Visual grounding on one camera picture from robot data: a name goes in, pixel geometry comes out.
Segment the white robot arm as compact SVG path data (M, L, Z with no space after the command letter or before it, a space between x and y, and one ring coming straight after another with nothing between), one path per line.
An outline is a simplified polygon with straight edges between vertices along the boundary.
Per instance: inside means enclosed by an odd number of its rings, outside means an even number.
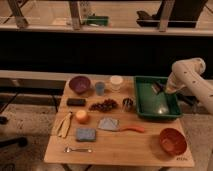
M202 58L174 62L164 92L173 94L187 87L206 110L213 114L213 84L201 77L205 70L206 63Z

